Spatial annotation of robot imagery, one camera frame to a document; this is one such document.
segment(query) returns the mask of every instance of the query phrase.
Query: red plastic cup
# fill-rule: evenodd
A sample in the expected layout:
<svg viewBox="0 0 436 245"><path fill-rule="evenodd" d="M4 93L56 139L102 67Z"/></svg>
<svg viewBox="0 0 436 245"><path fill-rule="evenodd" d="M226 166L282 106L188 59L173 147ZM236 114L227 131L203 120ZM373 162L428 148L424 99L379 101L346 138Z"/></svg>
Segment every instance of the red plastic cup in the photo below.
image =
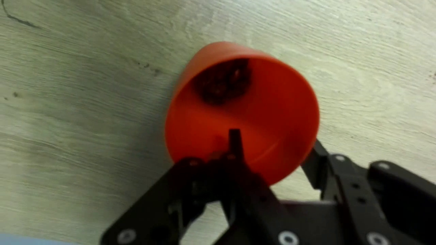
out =
<svg viewBox="0 0 436 245"><path fill-rule="evenodd" d="M247 93L222 105L202 99L192 84L218 64L245 60ZM165 140L172 159L204 161L227 150L227 132L242 133L245 161L270 184L298 167L309 154L319 128L319 106L309 83L281 60L233 42L200 49L187 65L169 106Z"/></svg>

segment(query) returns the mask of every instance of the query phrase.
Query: screw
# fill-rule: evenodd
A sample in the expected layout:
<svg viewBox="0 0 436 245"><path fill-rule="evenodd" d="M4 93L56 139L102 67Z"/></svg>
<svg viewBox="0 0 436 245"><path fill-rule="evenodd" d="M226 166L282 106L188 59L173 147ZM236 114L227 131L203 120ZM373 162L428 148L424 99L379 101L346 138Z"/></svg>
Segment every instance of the screw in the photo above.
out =
<svg viewBox="0 0 436 245"><path fill-rule="evenodd" d="M125 229L117 237L117 242L120 245L132 244L135 240L136 240L136 231L133 229Z"/></svg>
<svg viewBox="0 0 436 245"><path fill-rule="evenodd" d="M366 238L371 245L390 245L391 244L383 234L379 234L379 233L369 233L366 236Z"/></svg>
<svg viewBox="0 0 436 245"><path fill-rule="evenodd" d="M391 169L391 166L388 163L385 163L385 162L380 162L379 167L385 169L385 170Z"/></svg>
<svg viewBox="0 0 436 245"><path fill-rule="evenodd" d="M229 155L227 155L227 159L229 159L229 161L234 161L234 159L236 159L236 155L234 155L234 154L229 154Z"/></svg>
<svg viewBox="0 0 436 245"><path fill-rule="evenodd" d="M189 166L192 166L192 167L196 167L196 166L199 166L200 163L197 162L197 161L189 161Z"/></svg>
<svg viewBox="0 0 436 245"><path fill-rule="evenodd" d="M335 155L335 158L336 158L336 161L339 161L339 162L345 162L345 161L346 161L346 158L345 158L343 155Z"/></svg>
<svg viewBox="0 0 436 245"><path fill-rule="evenodd" d="M278 241L281 245L298 245L300 241L298 241L298 237L291 233L291 231L281 231L281 234L278 234Z"/></svg>

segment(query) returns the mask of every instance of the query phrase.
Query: wooden surface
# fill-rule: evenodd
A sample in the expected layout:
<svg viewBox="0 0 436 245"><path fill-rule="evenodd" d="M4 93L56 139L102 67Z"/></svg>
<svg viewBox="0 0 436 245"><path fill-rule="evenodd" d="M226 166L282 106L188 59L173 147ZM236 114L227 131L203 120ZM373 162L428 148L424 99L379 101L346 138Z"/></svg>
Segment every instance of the wooden surface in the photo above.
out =
<svg viewBox="0 0 436 245"><path fill-rule="evenodd" d="M5 0L0 12L0 231L97 244L169 169L162 121L188 59L236 41L300 69L319 139L436 182L433 0ZM301 170L274 187L315 199ZM184 244L212 241L208 208Z"/></svg>

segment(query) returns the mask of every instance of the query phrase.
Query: wood grain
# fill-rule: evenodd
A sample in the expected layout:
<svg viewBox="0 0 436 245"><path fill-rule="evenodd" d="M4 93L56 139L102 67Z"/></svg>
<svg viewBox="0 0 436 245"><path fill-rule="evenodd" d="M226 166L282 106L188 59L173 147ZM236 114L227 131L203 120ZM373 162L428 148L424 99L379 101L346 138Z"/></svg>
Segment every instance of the wood grain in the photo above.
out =
<svg viewBox="0 0 436 245"><path fill-rule="evenodd" d="M433 0L14 0L0 14L0 231L97 244L170 166L162 123L188 59L212 41L300 69L319 139L362 166L436 182ZM315 199L301 170L274 187ZM217 206L184 244L225 227Z"/></svg>

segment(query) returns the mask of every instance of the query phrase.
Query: red cup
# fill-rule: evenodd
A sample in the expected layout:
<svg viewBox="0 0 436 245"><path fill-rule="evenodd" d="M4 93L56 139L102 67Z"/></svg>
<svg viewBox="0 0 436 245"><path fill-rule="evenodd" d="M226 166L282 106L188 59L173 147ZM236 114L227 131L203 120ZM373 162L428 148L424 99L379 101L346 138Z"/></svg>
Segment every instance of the red cup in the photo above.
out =
<svg viewBox="0 0 436 245"><path fill-rule="evenodd" d="M202 94L199 84L210 84L207 79L232 83L229 68L244 75L242 91L222 99L217 95L226 89L215 86ZM298 167L315 144L316 95L302 75L267 53L233 42L210 44L180 78L166 114L166 148L174 162L184 157L207 161L227 150L230 128L241 129L248 166L272 185Z"/></svg>

